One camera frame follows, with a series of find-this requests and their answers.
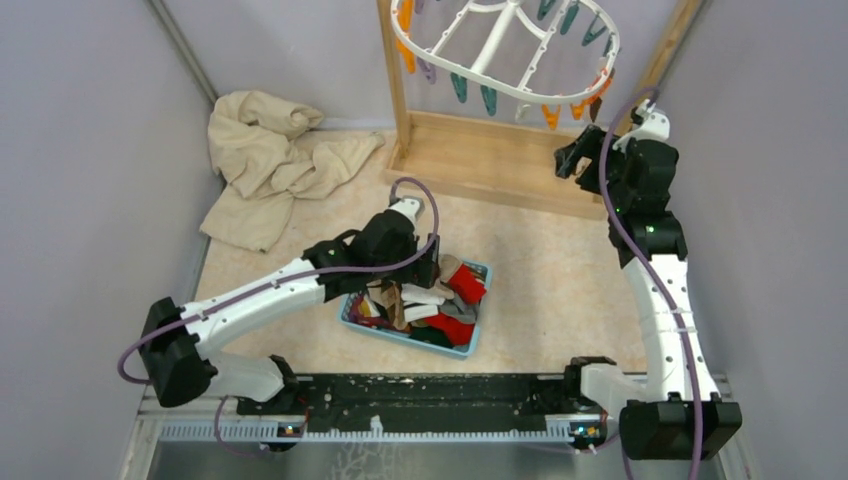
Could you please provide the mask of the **white sock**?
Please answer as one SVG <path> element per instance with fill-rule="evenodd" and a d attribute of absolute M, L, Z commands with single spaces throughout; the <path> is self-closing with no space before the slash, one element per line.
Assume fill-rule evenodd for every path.
<path fill-rule="evenodd" d="M 438 292 L 411 284 L 402 284 L 400 293 L 403 319 L 407 324 L 437 316 L 440 313 L 439 308 L 446 301 Z"/>

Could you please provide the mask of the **brown beige sock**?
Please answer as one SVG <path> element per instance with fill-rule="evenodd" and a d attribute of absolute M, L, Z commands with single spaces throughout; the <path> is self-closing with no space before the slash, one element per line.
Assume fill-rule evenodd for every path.
<path fill-rule="evenodd" d="M 589 104 L 589 119 L 591 122 L 596 122 L 600 110 L 602 108 L 603 98 L 598 96 L 592 100 Z"/>

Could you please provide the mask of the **grey sock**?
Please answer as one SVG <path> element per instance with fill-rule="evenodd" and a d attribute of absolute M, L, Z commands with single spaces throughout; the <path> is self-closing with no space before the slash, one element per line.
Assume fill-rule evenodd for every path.
<path fill-rule="evenodd" d="M 475 324 L 479 316 L 479 306 L 477 304 L 467 303 L 459 296 L 446 299 L 438 306 L 438 310 L 440 313 L 466 325 Z"/>

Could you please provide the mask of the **red santa sock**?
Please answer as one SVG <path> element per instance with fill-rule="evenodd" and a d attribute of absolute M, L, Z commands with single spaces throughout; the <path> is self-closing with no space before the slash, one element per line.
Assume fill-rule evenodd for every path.
<path fill-rule="evenodd" d="M 429 327 L 439 330 L 447 339 L 447 344 L 450 347 L 468 345 L 472 340 L 475 329 L 473 324 L 462 323 L 444 313 L 427 317 L 424 322 Z"/>

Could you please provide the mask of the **beige red dotted sock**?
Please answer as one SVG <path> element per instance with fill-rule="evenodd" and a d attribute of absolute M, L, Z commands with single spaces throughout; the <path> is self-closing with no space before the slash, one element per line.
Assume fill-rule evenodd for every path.
<path fill-rule="evenodd" d="M 440 255 L 438 273 L 433 292 L 439 298 L 459 298 L 465 304 L 471 305 L 478 304 L 487 293 L 484 278 L 458 257 Z"/>

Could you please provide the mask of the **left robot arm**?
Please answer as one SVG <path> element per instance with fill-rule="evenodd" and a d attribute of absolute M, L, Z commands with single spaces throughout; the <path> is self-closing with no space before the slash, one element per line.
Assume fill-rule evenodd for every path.
<path fill-rule="evenodd" d="M 174 408 L 202 396 L 230 396 L 277 414 L 292 411 L 300 388 L 282 357 L 250 358 L 224 347 L 289 313 L 375 282 L 433 286 L 439 236 L 431 233 L 420 245 L 415 226 L 408 215 L 387 209 L 363 229 L 321 241 L 280 270 L 225 294 L 183 306 L 170 297 L 154 302 L 136 349 L 159 404 Z"/>

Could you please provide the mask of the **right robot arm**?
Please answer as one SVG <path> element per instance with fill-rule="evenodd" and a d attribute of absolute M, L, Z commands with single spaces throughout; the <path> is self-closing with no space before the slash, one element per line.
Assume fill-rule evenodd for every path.
<path fill-rule="evenodd" d="M 712 459 L 743 423 L 740 406 L 722 399 L 698 339 L 687 285 L 688 249 L 669 210 L 679 161 L 667 144 L 670 121 L 636 108 L 625 135 L 588 126 L 555 151 L 555 174 L 576 178 L 603 197 L 609 240 L 634 294 L 647 354 L 639 383 L 607 357 L 575 357 L 563 398 L 576 412 L 601 408 L 618 424 L 630 460 Z"/>

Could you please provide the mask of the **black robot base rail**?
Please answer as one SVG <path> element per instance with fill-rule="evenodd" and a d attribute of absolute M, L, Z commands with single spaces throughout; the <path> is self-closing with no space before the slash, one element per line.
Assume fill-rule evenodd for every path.
<path fill-rule="evenodd" d="M 313 374 L 273 399 L 237 402 L 243 416 L 304 416 L 312 433 L 359 433 L 378 418 L 387 433 L 565 434 L 603 426 L 597 406 L 566 395 L 560 374 Z"/>

